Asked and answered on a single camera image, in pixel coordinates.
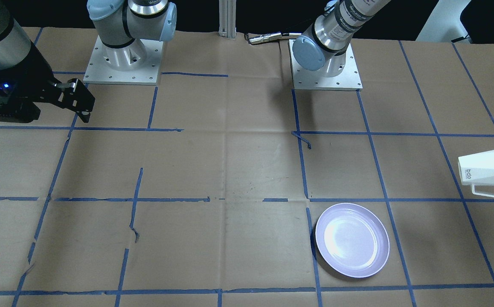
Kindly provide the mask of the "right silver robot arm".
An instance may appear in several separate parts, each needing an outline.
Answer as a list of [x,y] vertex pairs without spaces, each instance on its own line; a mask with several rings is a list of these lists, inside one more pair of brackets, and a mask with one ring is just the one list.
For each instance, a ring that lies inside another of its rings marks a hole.
[[[177,6],[169,0],[89,0],[87,14],[97,29],[112,69],[131,70],[146,61],[142,40],[170,41]],[[28,124],[48,103],[90,120],[95,97],[85,84],[58,80],[36,45],[0,0],[0,121]]]

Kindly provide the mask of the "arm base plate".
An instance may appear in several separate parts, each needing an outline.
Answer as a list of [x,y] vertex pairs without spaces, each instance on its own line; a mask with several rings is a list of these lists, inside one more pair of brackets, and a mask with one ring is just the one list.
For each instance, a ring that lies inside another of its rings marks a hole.
[[165,43],[136,39],[113,49],[97,38],[83,81],[100,85],[157,85]]
[[320,70],[310,71],[296,61],[292,50],[293,43],[294,40],[292,39],[289,40],[288,44],[293,83],[296,90],[362,90],[362,80],[351,44],[345,54],[330,59]]

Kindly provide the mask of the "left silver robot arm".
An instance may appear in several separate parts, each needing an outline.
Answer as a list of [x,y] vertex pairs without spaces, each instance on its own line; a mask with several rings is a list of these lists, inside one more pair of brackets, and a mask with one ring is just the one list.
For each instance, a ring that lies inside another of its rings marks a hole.
[[362,81],[351,39],[386,4],[386,0],[332,0],[302,34],[289,40],[296,121],[293,133],[300,142],[315,128],[308,120],[314,116],[317,98],[331,108],[331,120],[345,118],[346,112],[339,110],[341,102],[347,109],[357,102]]

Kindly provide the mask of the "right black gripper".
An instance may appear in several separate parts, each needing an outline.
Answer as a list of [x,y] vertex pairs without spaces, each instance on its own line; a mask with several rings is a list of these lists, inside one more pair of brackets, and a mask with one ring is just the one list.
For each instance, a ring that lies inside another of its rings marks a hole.
[[0,70],[0,121],[28,124],[38,120],[41,110],[35,102],[71,110],[87,123],[95,97],[78,78],[67,82],[55,78],[50,65],[32,43],[25,59]]

